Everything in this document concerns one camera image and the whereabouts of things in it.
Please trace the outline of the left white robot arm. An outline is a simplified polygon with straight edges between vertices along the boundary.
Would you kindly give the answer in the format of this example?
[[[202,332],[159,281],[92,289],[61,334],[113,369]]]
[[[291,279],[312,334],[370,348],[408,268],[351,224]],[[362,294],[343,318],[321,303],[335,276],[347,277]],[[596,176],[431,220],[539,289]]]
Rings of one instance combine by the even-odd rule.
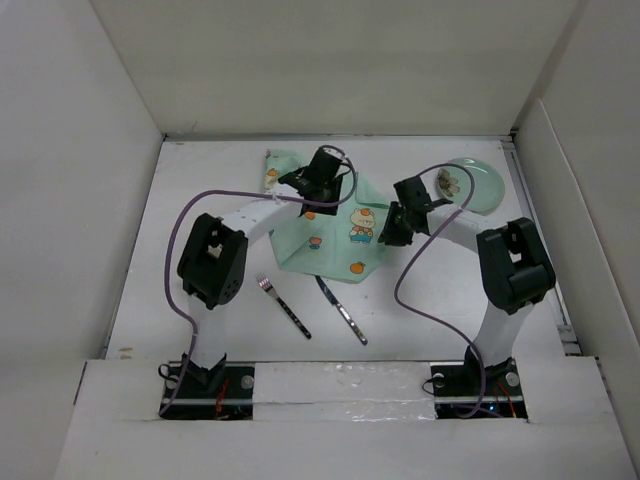
[[[194,329],[188,384],[199,395],[212,396],[222,387],[217,365],[226,359],[225,306],[242,287],[249,247],[304,213],[336,214],[349,198],[340,195],[341,167],[349,169],[356,185],[355,169],[344,151],[323,145],[307,166],[284,175],[266,193],[238,192],[250,200],[246,205],[218,217],[204,213],[194,221],[177,274],[188,297],[181,316]]]

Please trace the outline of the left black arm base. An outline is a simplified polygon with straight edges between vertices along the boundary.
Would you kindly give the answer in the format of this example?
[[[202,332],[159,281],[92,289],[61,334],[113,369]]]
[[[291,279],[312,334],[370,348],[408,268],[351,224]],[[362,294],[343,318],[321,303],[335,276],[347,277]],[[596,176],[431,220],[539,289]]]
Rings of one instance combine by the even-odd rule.
[[[182,363],[161,364],[164,382],[159,417],[165,420],[244,421],[253,418],[255,364],[228,362],[223,357],[206,369],[189,361],[181,383]]]

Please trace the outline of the green cartoon print cloth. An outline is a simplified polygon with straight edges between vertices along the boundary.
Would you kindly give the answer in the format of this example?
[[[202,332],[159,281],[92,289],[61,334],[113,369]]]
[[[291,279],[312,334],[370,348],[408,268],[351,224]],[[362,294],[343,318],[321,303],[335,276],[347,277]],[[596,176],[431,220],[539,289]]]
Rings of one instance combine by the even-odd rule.
[[[346,171],[334,215],[306,212],[278,226],[269,238],[280,269],[359,283],[379,267],[386,247],[378,241],[390,202],[363,177]]]

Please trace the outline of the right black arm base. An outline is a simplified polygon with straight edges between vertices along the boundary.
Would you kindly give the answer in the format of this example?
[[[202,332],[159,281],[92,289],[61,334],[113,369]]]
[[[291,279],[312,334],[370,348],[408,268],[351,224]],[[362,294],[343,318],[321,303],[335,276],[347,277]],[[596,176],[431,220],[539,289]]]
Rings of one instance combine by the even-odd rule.
[[[485,383],[470,348],[462,361],[431,362],[430,372],[421,388],[434,400],[437,419],[528,418],[513,358],[486,369]]]

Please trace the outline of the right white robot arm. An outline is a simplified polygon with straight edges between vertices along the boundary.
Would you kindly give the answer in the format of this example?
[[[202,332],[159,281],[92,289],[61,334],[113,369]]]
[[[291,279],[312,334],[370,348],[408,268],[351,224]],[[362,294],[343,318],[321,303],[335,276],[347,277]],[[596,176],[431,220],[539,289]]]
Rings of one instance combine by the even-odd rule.
[[[392,202],[378,241],[404,247],[413,236],[442,237],[478,256],[487,309],[469,348],[475,359],[462,381],[483,394],[499,379],[497,367],[512,358],[513,345],[533,306],[556,284],[556,274],[534,222],[521,217],[503,226],[465,211],[449,200],[432,200],[422,180],[394,184]]]

